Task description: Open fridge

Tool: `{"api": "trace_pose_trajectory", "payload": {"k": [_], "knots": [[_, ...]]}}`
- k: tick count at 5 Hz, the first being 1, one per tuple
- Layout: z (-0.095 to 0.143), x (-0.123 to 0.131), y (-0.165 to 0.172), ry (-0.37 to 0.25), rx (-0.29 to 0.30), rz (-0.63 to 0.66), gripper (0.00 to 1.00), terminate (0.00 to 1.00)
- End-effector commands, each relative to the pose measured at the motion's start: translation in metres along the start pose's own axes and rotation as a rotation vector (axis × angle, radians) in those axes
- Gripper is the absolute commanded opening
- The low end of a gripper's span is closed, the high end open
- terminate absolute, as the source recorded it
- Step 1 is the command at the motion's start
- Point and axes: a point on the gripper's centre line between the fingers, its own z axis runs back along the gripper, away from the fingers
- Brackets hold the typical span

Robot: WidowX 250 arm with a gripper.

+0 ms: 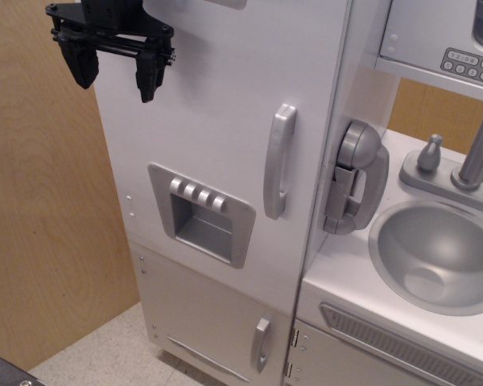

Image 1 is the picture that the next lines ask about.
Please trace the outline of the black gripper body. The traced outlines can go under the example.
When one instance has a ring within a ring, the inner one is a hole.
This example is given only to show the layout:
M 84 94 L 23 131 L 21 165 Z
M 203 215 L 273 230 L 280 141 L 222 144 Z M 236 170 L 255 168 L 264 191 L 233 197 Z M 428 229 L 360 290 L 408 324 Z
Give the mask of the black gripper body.
M 175 59 L 174 29 L 149 15 L 142 1 L 79 1 L 50 3 L 55 41 L 66 39 L 98 51 L 130 58 L 153 52 L 164 64 Z

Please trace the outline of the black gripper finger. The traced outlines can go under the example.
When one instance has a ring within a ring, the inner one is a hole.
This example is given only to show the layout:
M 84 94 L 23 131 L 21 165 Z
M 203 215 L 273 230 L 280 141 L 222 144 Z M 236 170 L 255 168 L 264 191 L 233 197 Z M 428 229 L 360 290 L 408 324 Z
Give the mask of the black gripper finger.
M 88 89 L 99 73 L 99 61 L 96 48 L 89 44 L 85 35 L 74 36 L 60 31 L 56 40 L 74 80 L 84 89 Z
M 164 44 L 158 39 L 147 39 L 143 49 L 136 55 L 136 84 L 143 103 L 154 99 L 155 91 L 163 83 L 167 66 Z

